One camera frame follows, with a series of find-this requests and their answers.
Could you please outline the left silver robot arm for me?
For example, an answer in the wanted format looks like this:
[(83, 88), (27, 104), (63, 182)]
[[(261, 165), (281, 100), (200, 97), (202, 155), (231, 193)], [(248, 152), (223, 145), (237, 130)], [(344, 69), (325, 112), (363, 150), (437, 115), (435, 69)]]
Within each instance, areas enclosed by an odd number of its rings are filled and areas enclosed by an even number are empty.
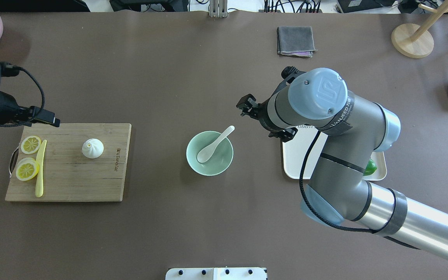
[(0, 90), (0, 127), (12, 128), (16, 126), (32, 126), (32, 124), (41, 123), (58, 128), (61, 121), (55, 117), (55, 113), (44, 108), (44, 91), (34, 76), (23, 67), (0, 61), (0, 82), (2, 77), (15, 77), (20, 72), (27, 74), (38, 87), (41, 95), (41, 105), (30, 107), (20, 106), (13, 96)]

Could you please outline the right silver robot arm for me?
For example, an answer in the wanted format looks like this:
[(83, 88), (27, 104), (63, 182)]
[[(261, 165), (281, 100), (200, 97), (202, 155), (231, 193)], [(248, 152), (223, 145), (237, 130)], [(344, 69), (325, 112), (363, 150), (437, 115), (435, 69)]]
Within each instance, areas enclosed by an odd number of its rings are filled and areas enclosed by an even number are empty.
[(247, 94), (236, 106), (283, 142), (300, 125), (327, 135), (309, 184), (301, 187), (309, 213), (330, 227), (375, 234), (448, 260), (448, 214), (363, 179), (372, 152), (389, 149), (399, 137), (399, 118), (348, 90), (332, 69), (288, 66), (282, 77), (263, 103)]

